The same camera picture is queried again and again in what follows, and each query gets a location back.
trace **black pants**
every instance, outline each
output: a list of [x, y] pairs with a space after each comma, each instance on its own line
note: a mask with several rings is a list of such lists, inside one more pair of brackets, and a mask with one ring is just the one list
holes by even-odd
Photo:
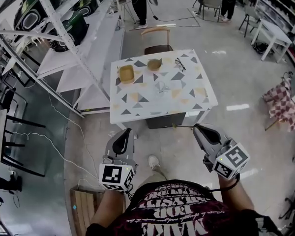
[[16, 190], [16, 185], [0, 177], [0, 189], [13, 191]]
[[236, 0], [222, 0], [221, 14], [225, 16], [227, 12], [227, 18], [232, 19], [234, 14]]
[[140, 25], [147, 23], [147, 0], [132, 0], [134, 11], [140, 19]]

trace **white cable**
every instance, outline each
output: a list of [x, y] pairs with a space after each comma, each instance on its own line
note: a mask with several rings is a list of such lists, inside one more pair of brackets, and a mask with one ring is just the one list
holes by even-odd
[[89, 183], [89, 181], [87, 181], [85, 178], [81, 178], [79, 181], [78, 181], [78, 188], [77, 189], [79, 189], [79, 186], [80, 186], [80, 181], [81, 180], [84, 180], [84, 181], [86, 181], [90, 186], [92, 186], [92, 187], [101, 187], [100, 185], [91, 185], [90, 183]]
[[59, 112], [59, 111], [53, 106], [53, 104], [52, 104], [52, 102], [51, 102], [51, 98], [50, 98], [49, 93], [48, 93], [48, 97], [49, 97], [49, 100], [50, 100], [50, 105], [54, 108], [54, 110], [55, 110], [56, 112], [58, 112], [58, 113], [61, 114], [64, 118], [66, 118], [67, 120], [69, 120], [70, 122], [72, 122], [73, 124], [77, 125], [77, 126], [80, 128], [80, 131], [81, 131], [81, 133], [82, 133], [82, 137], [83, 137], [83, 142], [84, 142], [84, 145], [85, 145], [85, 149], [86, 149], [86, 151], [88, 152], [90, 158], [91, 158], [92, 161], [93, 161], [93, 166], [94, 166], [94, 170], [95, 170], [95, 173], [96, 173], [96, 178], [97, 178], [97, 180], [98, 180], [98, 174], [97, 174], [97, 170], [96, 170], [96, 166], [95, 166], [95, 161], [94, 161], [94, 158], [92, 157], [92, 155], [90, 154], [90, 152], [89, 152], [89, 150], [88, 150], [87, 144], [85, 143], [84, 133], [83, 133], [83, 131], [82, 131], [81, 126], [80, 126], [79, 124], [75, 123], [73, 120], [70, 120], [69, 118], [67, 118], [66, 116], [64, 116], [61, 112]]
[[83, 167], [77, 165], [76, 163], [74, 163], [74, 162], [72, 162], [72, 161], [70, 161], [70, 160], [65, 159], [65, 158], [63, 157], [63, 155], [61, 155], [60, 151], [56, 148], [56, 146], [54, 145], [54, 143], [52, 142], [52, 140], [50, 140], [47, 136], [42, 135], [42, 134], [38, 134], [38, 133], [32, 133], [32, 132], [30, 132], [30, 133], [28, 133], [28, 134], [26, 134], [26, 133], [18, 133], [18, 132], [13, 132], [13, 133], [14, 133], [14, 134], [18, 134], [18, 135], [26, 135], [26, 136], [27, 136], [27, 139], [30, 138], [30, 134], [34, 134], [34, 135], [39, 135], [39, 136], [44, 136], [44, 137], [46, 137], [46, 138], [51, 142], [52, 146], [55, 148], [55, 150], [58, 152], [58, 154], [62, 157], [62, 159], [63, 159], [64, 161], [66, 161], [66, 162], [68, 162], [68, 163], [72, 163], [72, 164], [75, 165], [76, 167], [78, 167], [78, 168], [84, 170], [85, 172], [87, 172], [88, 174], [90, 174], [93, 178], [95, 178], [95, 179], [98, 180], [98, 178], [97, 178], [96, 176], [94, 176], [92, 173], [90, 173], [88, 170], [84, 169]]
[[35, 83], [33, 84], [33, 85], [31, 85], [31, 86], [29, 86], [29, 87], [24, 87], [25, 89], [29, 89], [29, 88], [31, 88], [31, 87], [33, 87], [34, 85], [36, 84], [36, 81], [35, 81]]

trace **chair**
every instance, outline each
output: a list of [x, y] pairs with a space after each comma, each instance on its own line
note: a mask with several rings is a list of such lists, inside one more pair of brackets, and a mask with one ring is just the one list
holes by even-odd
[[221, 5], [222, 5], [222, 0], [203, 0], [202, 19], [204, 20], [205, 18], [205, 7], [213, 8], [215, 12], [214, 14], [215, 17], [218, 10], [218, 18], [217, 18], [217, 22], [218, 22], [220, 19]]
[[144, 55], [173, 51], [172, 47], [169, 45], [170, 29], [167, 27], [154, 27], [154, 28], [146, 29], [144, 32], [141, 33], [141, 36], [143, 36], [144, 34], [147, 34], [149, 32], [161, 31], [161, 30], [167, 31], [167, 45], [156, 45], [156, 46], [147, 47], [144, 49]]
[[[249, 21], [250, 20], [250, 17], [254, 18], [257, 21], [256, 22]], [[241, 25], [240, 25], [240, 27], [239, 27], [238, 30], [241, 29], [241, 27], [245, 23], [245, 21], [247, 22], [247, 24], [246, 24], [246, 30], [245, 30], [244, 37], [246, 37], [248, 25], [252, 26], [252, 29], [250, 30], [250, 33], [253, 31], [254, 28], [258, 28], [258, 26], [259, 26], [260, 18], [258, 16], [258, 14], [256, 13], [254, 7], [247, 6], [247, 5], [245, 6], [245, 18], [242, 21], [242, 23], [241, 23]]]

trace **person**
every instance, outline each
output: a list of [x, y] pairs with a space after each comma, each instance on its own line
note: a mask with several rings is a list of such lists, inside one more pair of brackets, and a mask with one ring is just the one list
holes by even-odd
[[139, 20], [136, 23], [139, 25], [134, 27], [134, 29], [144, 29], [148, 27], [147, 25], [147, 0], [132, 0], [132, 6], [136, 12]]
[[232, 19], [234, 14], [236, 0], [222, 0], [222, 8], [221, 8], [221, 15], [222, 21], [229, 23]]
[[[223, 202], [199, 184], [167, 180], [159, 160], [150, 155], [153, 175], [134, 193], [124, 213], [122, 193], [106, 190], [86, 236], [282, 235], [269, 217], [259, 215], [240, 182], [222, 192]], [[219, 176], [220, 188], [235, 179]]]
[[6, 191], [22, 191], [22, 178], [18, 176], [17, 178], [14, 175], [10, 175], [10, 181], [7, 181], [0, 177], [0, 189]]

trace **shoe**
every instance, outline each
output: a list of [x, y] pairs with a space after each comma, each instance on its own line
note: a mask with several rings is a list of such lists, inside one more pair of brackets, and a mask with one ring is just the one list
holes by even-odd
[[148, 24], [135, 26], [134, 29], [139, 30], [139, 29], [144, 29], [146, 27], [148, 27]]
[[161, 167], [159, 164], [159, 160], [155, 155], [149, 155], [148, 156], [148, 164], [153, 170], [156, 166]]
[[225, 22], [225, 23], [230, 23], [231, 22], [231, 20], [228, 19], [227, 17], [222, 18], [222, 21]]

